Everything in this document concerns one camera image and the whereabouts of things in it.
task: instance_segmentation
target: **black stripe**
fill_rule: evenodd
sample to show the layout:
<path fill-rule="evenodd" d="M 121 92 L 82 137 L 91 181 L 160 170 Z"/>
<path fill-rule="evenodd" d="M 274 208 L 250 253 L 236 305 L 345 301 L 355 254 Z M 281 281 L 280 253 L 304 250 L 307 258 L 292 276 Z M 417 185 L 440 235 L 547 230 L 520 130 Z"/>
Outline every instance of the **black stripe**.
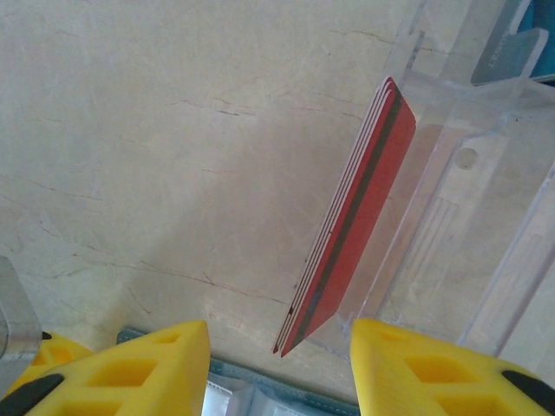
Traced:
<path fill-rule="evenodd" d="M 366 165 L 364 172 L 362 173 L 361 181 L 358 187 L 356 188 L 353 201 L 351 202 L 351 205 L 349 206 L 349 210 L 345 215 L 345 219 L 343 221 L 343 224 L 341 225 L 341 230 L 339 231 L 337 240 L 333 245 L 333 249 L 331 250 L 330 256 L 328 257 L 328 262 L 323 268 L 322 275 L 318 280 L 316 290 L 314 291 L 314 294 L 310 299 L 310 305 L 308 307 L 308 310 L 306 311 L 306 314 L 304 314 L 303 320 L 301 321 L 297 334 L 295 335 L 295 338 L 293 340 L 293 345 L 291 346 L 292 348 L 295 347 L 299 342 L 301 342 L 304 339 L 304 336 L 309 327 L 310 321 L 312 320 L 312 317 L 316 312 L 317 305 L 320 302 L 320 298 L 322 297 L 322 294 L 326 289 L 326 285 L 328 284 L 328 281 L 331 277 L 331 273 L 336 266 L 339 255 L 341 254 L 341 250 L 343 249 L 345 240 L 349 235 L 350 227 L 355 221 L 356 213 L 360 208 L 362 199 L 364 198 L 364 194 L 368 189 L 372 176 L 374 175 L 375 168 L 378 162 L 380 161 L 380 158 L 383 153 L 383 148 L 387 144 L 389 135 L 393 130 L 393 127 L 395 125 L 395 120 L 397 118 L 397 115 L 399 114 L 399 110 L 401 110 L 401 105 L 402 105 L 401 93 L 396 88 L 395 99 L 393 101 L 393 104 L 391 104 L 391 108 L 389 109 L 388 116 L 383 124 L 383 129 L 381 130 L 380 135 L 375 143 L 375 147 L 372 150 L 372 154 L 370 155 L 369 162 Z"/>

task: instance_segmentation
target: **marble surface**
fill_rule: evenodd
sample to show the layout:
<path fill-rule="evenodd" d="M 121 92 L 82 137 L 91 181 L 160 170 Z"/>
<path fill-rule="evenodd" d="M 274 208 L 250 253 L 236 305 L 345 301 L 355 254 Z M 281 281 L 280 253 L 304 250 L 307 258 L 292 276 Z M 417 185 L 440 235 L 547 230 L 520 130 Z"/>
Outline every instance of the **marble surface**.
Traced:
<path fill-rule="evenodd" d="M 217 356 L 353 399 L 347 362 L 271 348 L 408 3 L 0 3 L 0 255 L 42 325 L 206 319 Z"/>

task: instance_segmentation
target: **stack of cards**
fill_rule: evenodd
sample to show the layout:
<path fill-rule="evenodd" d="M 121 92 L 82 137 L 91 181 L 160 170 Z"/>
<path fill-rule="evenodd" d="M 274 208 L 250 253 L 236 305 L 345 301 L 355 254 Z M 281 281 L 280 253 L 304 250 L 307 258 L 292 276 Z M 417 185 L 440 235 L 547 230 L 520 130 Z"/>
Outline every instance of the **stack of cards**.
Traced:
<path fill-rule="evenodd" d="M 336 313 L 414 133 L 415 117 L 387 78 L 364 118 L 274 353 L 284 356 Z"/>

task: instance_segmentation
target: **black rubber tip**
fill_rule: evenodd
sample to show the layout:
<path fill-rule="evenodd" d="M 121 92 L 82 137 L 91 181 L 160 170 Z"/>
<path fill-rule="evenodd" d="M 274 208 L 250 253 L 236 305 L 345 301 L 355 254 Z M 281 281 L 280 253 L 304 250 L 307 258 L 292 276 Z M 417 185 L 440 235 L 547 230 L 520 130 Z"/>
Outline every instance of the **black rubber tip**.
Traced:
<path fill-rule="evenodd" d="M 542 380 L 534 379 L 518 371 L 505 370 L 503 376 L 522 393 L 534 400 L 551 416 L 555 416 L 555 390 Z"/>
<path fill-rule="evenodd" d="M 63 375 L 50 374 L 23 384 L 0 401 L 2 416 L 23 416 L 63 381 Z"/>

